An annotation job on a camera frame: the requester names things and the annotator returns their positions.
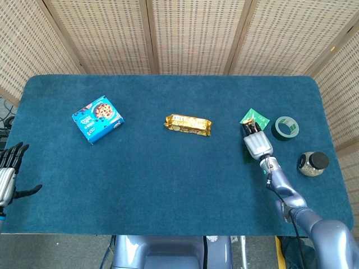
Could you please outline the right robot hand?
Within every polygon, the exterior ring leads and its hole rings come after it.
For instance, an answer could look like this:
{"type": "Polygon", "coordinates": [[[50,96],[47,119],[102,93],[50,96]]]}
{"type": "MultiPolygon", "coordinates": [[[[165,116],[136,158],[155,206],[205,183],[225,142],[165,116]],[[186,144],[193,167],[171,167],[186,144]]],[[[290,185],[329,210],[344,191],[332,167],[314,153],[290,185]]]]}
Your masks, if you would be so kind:
{"type": "Polygon", "coordinates": [[[260,125],[253,118],[244,120],[242,127],[245,132],[244,143],[253,159],[262,160],[267,156],[272,156],[273,147],[260,125]]]}

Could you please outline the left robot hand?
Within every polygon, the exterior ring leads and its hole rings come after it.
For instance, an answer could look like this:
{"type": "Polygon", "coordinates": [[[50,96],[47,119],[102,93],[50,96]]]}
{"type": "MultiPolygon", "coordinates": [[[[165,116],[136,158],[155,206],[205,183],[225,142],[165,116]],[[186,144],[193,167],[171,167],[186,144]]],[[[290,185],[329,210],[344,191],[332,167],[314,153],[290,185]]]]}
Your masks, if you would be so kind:
{"type": "Polygon", "coordinates": [[[38,184],[30,190],[16,190],[16,177],[20,171],[22,158],[28,148],[29,144],[24,145],[23,142],[20,142],[1,151],[1,214],[4,214],[4,208],[10,205],[13,200],[32,196],[40,191],[43,186],[38,184]]]}

